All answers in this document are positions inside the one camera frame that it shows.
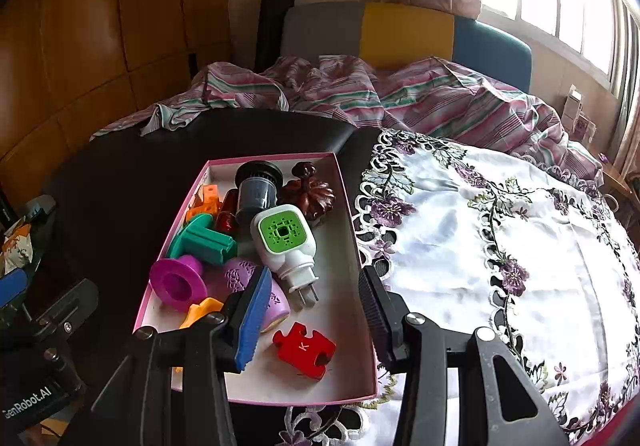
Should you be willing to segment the yellow orange plastic toy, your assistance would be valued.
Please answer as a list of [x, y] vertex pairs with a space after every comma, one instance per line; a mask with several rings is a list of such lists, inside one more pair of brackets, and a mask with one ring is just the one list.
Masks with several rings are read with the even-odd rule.
[[223, 306], [224, 304], [213, 297], [206, 297], [200, 304], [191, 304], [179, 329], [183, 330], [191, 327], [194, 322], [210, 313], [219, 313]]

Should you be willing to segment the magenta plastic spool toy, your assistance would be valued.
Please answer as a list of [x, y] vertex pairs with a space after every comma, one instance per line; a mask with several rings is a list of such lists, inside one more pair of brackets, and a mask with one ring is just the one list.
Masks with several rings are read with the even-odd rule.
[[160, 300], [179, 311], [187, 311], [207, 296], [203, 265], [189, 254], [156, 261], [150, 269], [150, 282]]

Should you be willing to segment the red puzzle piece letter K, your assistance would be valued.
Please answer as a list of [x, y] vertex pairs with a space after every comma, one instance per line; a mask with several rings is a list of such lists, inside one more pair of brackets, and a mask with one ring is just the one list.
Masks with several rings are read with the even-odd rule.
[[286, 334], [281, 330], [274, 333], [272, 344], [281, 362], [286, 362], [303, 376], [317, 381], [326, 374], [326, 365], [336, 352], [333, 341], [317, 330], [308, 333], [306, 325], [300, 322], [294, 322]]

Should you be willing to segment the green plastic spool toy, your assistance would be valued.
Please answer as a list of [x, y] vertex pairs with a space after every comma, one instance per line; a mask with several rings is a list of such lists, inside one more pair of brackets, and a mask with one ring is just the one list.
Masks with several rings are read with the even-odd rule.
[[209, 214], [198, 214], [192, 218], [172, 239], [167, 257], [179, 258], [192, 255], [201, 262], [213, 266], [224, 265], [238, 256], [235, 239], [213, 229], [214, 218]]

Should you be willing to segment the orange cube block piece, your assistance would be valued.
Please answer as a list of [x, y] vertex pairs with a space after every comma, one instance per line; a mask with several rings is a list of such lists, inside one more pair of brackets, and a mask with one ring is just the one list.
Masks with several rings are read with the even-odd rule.
[[221, 208], [218, 186], [215, 184], [201, 185], [195, 195], [193, 205], [186, 211], [184, 222], [187, 224], [192, 218], [200, 214], [216, 217]]

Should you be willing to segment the white green plug-in device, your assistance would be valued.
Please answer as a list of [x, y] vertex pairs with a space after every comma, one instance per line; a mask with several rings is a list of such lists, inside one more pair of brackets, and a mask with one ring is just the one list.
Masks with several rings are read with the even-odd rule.
[[297, 295], [303, 306], [316, 305], [317, 244], [303, 212], [293, 204], [270, 207], [254, 216], [250, 234], [262, 264], [278, 277], [282, 290]]

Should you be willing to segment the dark red wooden pumpkin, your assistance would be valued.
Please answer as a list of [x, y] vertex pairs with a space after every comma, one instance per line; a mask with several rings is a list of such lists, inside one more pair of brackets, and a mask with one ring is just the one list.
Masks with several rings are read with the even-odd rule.
[[296, 163], [293, 179], [279, 189], [278, 204], [291, 204], [299, 208], [310, 225], [317, 224], [333, 210], [335, 193], [331, 186], [317, 178], [317, 169], [309, 161]]

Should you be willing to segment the white floral embroidered tablecloth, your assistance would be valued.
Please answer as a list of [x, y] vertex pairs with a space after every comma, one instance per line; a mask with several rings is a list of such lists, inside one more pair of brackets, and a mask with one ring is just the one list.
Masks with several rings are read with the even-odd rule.
[[592, 186], [455, 141], [360, 128], [338, 164], [360, 261], [442, 328], [497, 333], [574, 445], [639, 398], [639, 256]]

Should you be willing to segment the pink white cardboard box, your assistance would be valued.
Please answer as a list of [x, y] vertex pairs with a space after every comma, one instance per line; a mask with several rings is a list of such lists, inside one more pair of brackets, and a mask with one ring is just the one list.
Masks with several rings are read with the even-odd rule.
[[317, 330], [337, 345], [336, 353], [319, 381], [306, 378], [294, 367], [277, 359], [272, 331], [258, 340], [253, 360], [242, 374], [226, 377], [229, 400], [259, 406], [321, 406], [370, 400], [376, 394], [375, 354], [358, 294], [359, 253], [352, 210], [340, 166], [331, 152], [272, 154], [263, 157], [276, 164], [286, 180], [292, 167], [308, 161], [318, 176], [333, 189], [333, 210], [312, 232], [317, 254], [314, 272], [318, 275], [319, 301], [311, 308], [292, 302], [292, 314], [281, 323], [284, 332], [294, 322]]

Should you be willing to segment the pink striped bedsheet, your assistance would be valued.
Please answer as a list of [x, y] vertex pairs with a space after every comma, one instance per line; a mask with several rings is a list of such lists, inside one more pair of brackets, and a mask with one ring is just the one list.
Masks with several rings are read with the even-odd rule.
[[355, 56], [317, 64], [282, 57], [262, 73], [229, 62], [203, 68], [182, 94], [99, 129], [139, 125], [175, 132], [217, 108], [308, 113], [358, 128], [395, 128], [514, 155], [577, 189], [600, 187], [602, 165], [570, 135], [552, 106], [532, 94], [439, 57], [395, 72]]

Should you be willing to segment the grey yellow blue headboard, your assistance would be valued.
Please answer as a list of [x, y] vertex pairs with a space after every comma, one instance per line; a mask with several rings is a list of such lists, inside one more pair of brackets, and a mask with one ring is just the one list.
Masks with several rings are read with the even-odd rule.
[[348, 54], [383, 71], [435, 56], [527, 92], [532, 50], [477, 20], [382, 2], [316, 2], [285, 16], [280, 54], [317, 62]]

